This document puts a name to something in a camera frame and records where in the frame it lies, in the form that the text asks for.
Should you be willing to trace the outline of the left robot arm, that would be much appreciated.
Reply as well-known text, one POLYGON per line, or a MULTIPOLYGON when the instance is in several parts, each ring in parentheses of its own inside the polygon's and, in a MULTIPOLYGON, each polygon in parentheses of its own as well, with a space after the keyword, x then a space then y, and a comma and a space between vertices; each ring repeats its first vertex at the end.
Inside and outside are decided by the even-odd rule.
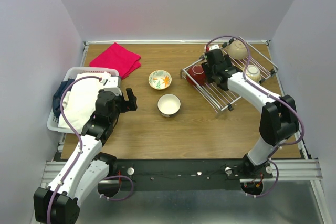
POLYGON ((84 125, 77 147, 58 175, 33 196, 35 219, 40 223, 75 223, 80 206, 103 179, 119 179, 116 158, 101 152, 121 113, 137 110, 137 98, 126 89, 128 99, 100 90, 95 111, 84 125))

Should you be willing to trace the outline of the teal white bowl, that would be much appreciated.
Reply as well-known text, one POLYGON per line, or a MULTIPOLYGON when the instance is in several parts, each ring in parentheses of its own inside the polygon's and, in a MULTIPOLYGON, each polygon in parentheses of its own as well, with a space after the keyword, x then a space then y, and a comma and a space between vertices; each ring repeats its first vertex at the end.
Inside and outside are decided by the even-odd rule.
POLYGON ((181 101, 176 95, 165 94, 159 98, 157 107, 163 117, 170 118, 179 112, 181 101))

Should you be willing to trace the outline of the white floral bowl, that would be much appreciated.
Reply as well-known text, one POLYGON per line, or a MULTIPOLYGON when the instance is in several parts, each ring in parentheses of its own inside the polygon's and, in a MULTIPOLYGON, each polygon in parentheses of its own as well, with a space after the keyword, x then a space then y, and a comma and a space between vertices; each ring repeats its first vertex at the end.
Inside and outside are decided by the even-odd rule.
POLYGON ((156 70, 149 75, 148 82, 150 87, 156 90, 164 90, 170 86, 172 77, 165 70, 156 70))

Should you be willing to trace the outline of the cream striped bowl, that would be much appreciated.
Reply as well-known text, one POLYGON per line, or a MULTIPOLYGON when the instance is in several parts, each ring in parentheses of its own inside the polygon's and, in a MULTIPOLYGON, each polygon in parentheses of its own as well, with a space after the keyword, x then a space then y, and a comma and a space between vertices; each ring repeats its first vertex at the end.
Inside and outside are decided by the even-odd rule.
POLYGON ((246 76, 256 83, 259 83, 261 81, 261 72, 259 68, 255 65, 247 66, 246 76))

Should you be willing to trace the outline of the red bowl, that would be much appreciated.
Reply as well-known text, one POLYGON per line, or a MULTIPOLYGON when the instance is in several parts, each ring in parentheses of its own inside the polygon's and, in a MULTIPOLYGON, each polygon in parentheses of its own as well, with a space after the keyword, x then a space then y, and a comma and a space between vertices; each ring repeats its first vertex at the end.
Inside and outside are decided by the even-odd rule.
POLYGON ((187 72, 199 85, 202 86, 205 84, 206 75, 201 65, 194 65, 190 67, 187 72))

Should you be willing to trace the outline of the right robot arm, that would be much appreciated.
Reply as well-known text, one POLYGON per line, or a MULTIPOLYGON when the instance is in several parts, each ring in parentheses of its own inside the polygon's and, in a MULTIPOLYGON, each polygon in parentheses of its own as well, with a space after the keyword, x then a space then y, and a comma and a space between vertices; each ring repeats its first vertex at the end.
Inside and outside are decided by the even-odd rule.
POLYGON ((282 97, 252 81, 220 49, 206 52, 205 60, 202 68, 208 83, 215 83, 224 91, 239 94, 260 112, 260 138, 245 154, 241 165, 241 171, 246 177, 255 177, 268 158, 303 128, 299 125, 295 101, 289 95, 282 97))

